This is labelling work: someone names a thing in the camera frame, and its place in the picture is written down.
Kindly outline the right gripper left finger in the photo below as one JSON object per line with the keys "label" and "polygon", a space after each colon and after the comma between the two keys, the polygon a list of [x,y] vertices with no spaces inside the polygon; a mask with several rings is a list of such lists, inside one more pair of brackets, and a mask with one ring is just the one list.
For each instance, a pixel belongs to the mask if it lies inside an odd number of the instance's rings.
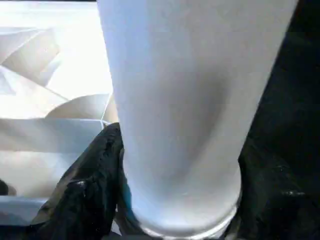
{"label": "right gripper left finger", "polygon": [[118,123],[106,126],[63,174],[33,224],[33,240],[100,240],[108,235],[119,196]]}

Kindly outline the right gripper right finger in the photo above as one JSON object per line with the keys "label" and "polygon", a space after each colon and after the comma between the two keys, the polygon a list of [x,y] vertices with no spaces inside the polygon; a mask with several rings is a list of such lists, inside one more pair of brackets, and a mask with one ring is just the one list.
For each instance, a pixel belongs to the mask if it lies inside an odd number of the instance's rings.
{"label": "right gripper right finger", "polygon": [[289,165],[259,149],[239,157],[239,240],[318,240],[320,210],[298,184]]}

